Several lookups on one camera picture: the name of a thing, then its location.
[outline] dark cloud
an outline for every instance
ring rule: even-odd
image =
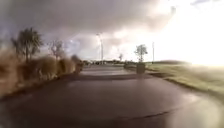
[[[54,38],[70,39],[78,33],[110,32],[136,24],[146,24],[150,29],[157,30],[170,17],[150,13],[157,2],[158,0],[0,0],[0,34],[3,33],[4,38],[8,38],[21,29],[34,27],[48,41]],[[80,47],[89,47],[87,42],[95,42],[78,40],[82,42]]]

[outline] lamp post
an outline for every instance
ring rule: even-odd
[[[101,63],[103,64],[103,42],[100,34],[97,34],[99,40],[100,40],[100,49],[101,49]]]
[[[155,44],[152,42],[152,64],[155,61]]]

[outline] roadside vegetation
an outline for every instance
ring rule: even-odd
[[[147,54],[146,47],[140,45],[136,49],[135,53],[139,58],[139,62],[125,62],[124,68],[138,73],[139,68],[143,68],[138,65],[144,63],[147,74],[188,88],[224,96],[224,67],[193,65],[173,60],[143,62],[143,56]]]
[[[66,56],[62,41],[43,43],[33,28],[20,31],[10,43],[0,50],[0,97],[82,70],[79,57]],[[40,54],[42,47],[48,47],[48,54]]]

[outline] grass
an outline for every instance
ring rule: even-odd
[[[224,67],[189,64],[147,64],[146,67],[152,72],[169,74],[165,75],[166,80],[224,95]]]

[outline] wet road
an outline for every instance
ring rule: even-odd
[[[2,101],[3,128],[218,128],[210,97],[120,67],[85,68],[35,92]]]

